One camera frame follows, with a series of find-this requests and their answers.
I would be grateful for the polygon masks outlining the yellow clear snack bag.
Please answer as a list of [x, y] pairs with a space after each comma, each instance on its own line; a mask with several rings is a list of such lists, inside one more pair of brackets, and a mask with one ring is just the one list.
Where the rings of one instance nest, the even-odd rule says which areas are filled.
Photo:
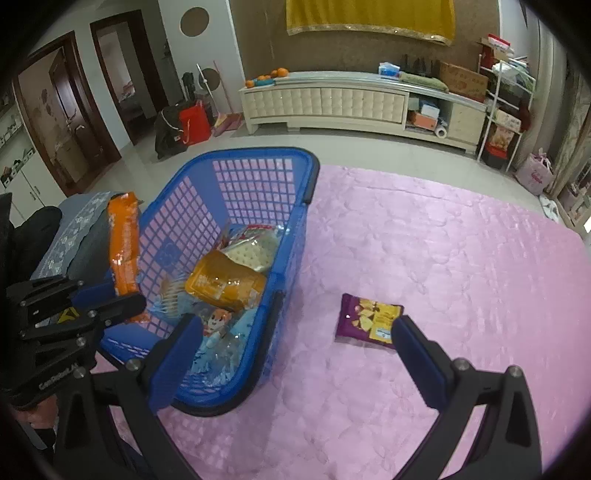
[[204, 255], [184, 283], [187, 294], [228, 311], [256, 307], [264, 288], [265, 275], [232, 262], [219, 250]]

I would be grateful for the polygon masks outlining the orange long snack bag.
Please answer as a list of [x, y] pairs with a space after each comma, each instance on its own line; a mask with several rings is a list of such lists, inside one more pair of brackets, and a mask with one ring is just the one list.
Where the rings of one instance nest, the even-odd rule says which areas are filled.
[[108, 259], [117, 296], [139, 293], [139, 201], [133, 192], [109, 200]]

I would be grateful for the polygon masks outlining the light blue egg snack bag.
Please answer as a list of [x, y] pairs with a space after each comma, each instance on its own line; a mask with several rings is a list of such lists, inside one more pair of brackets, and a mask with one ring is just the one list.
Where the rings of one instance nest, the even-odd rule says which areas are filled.
[[197, 299], [184, 289], [186, 276], [165, 277], [148, 311], [167, 325], [176, 326], [185, 315], [201, 320], [202, 340], [190, 372], [201, 376], [207, 387], [220, 387], [235, 377], [256, 308], [230, 312]]

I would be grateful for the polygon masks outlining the clear cracker pack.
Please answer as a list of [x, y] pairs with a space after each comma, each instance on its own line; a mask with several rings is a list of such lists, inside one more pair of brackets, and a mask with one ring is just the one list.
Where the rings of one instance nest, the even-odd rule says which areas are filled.
[[280, 225], [240, 226], [230, 233], [228, 244], [221, 252], [238, 265], [266, 274], [273, 266], [283, 233]]

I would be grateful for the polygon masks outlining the purple snack bag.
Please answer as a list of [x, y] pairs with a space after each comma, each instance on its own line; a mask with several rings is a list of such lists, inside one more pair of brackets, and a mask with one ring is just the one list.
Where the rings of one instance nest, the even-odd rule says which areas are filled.
[[344, 294], [335, 336], [393, 348], [393, 324], [404, 310], [403, 305]]

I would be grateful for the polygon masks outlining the grey queen cushion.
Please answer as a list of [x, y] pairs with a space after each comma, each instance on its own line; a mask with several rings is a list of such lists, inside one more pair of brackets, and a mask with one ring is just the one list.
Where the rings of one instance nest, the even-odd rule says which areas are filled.
[[31, 279], [63, 275], [94, 285], [109, 268], [108, 202], [115, 192], [75, 194], [58, 209], [62, 218], [53, 241]]

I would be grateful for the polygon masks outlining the blue plastic basket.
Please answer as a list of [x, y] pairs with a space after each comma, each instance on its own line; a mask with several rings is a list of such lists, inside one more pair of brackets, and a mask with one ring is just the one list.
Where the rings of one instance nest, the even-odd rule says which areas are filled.
[[304, 252], [320, 163], [310, 151], [259, 147], [188, 161], [139, 219], [139, 323], [109, 328], [100, 353], [143, 358], [181, 317], [200, 321], [160, 403], [197, 417], [238, 407], [266, 379]]

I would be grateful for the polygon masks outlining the black bag on floor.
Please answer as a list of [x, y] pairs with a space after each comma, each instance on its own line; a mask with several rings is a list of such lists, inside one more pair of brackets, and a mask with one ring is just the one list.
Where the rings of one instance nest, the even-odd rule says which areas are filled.
[[158, 160], [184, 152], [187, 146], [183, 143], [183, 128], [179, 120], [181, 109], [178, 105], [163, 108], [154, 122], [154, 150]]

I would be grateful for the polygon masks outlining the red shopping bag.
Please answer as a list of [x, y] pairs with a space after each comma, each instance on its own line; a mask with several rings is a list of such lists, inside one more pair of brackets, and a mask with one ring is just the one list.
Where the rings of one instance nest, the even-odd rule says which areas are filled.
[[184, 145], [191, 146], [211, 137], [211, 126], [204, 109], [204, 102], [198, 100], [193, 106], [179, 113], [182, 127], [181, 139]]

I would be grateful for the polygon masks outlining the pink quilted table cover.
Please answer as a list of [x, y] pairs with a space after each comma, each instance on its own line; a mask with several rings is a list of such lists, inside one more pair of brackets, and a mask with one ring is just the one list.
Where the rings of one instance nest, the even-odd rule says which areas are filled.
[[205, 479], [390, 479], [436, 420], [391, 349], [335, 339], [344, 294], [400, 304], [453, 358], [521, 367], [550, 464], [590, 406], [590, 258], [543, 215], [322, 166], [270, 379], [228, 414], [159, 414]]

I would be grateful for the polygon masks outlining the dark wooden door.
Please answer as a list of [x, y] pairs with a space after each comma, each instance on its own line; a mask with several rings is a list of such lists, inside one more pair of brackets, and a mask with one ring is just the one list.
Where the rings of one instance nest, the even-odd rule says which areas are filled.
[[21, 61], [12, 87], [28, 135], [65, 195], [85, 192], [120, 159], [83, 71], [74, 32]]

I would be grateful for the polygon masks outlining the pink tote bag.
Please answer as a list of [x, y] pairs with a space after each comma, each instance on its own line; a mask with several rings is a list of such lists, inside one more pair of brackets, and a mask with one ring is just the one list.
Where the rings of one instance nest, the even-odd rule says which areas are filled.
[[541, 195], [554, 179], [547, 153], [543, 149], [537, 153], [530, 153], [517, 169], [515, 178], [532, 195]]

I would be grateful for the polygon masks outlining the cream TV cabinet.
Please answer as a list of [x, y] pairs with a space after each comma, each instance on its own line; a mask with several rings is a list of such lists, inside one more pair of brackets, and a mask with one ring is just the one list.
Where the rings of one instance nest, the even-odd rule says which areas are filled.
[[361, 72], [294, 72], [239, 91], [246, 128], [337, 129], [476, 152], [486, 106], [445, 91]]

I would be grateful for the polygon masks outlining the blue tissue box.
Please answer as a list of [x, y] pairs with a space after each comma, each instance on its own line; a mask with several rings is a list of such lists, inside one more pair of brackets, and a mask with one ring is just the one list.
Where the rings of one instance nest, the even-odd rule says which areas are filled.
[[378, 68], [378, 74], [383, 77], [398, 78], [401, 67], [391, 62], [381, 62]]

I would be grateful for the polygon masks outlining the white metal shelf rack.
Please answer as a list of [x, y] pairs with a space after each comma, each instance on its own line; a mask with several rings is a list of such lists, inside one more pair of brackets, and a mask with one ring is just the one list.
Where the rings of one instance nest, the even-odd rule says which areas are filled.
[[531, 126], [536, 78], [527, 59], [518, 57], [508, 41], [489, 34], [479, 44], [478, 72], [487, 77], [488, 85], [477, 160], [508, 172]]

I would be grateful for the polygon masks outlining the cardboard box on cabinet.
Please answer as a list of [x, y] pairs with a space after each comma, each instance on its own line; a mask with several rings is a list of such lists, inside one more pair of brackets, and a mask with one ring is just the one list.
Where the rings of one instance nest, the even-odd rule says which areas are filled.
[[486, 99], [489, 78], [485, 75], [454, 64], [441, 62], [439, 79], [448, 86], [451, 93], [478, 102], [484, 102]]

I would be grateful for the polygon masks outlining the yellow wall cloth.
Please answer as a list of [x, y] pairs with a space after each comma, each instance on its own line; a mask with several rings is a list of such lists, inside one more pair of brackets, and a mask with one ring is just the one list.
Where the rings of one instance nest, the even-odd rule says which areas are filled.
[[293, 0], [286, 3], [287, 33], [352, 31], [425, 40], [446, 46], [456, 38], [449, 0]]

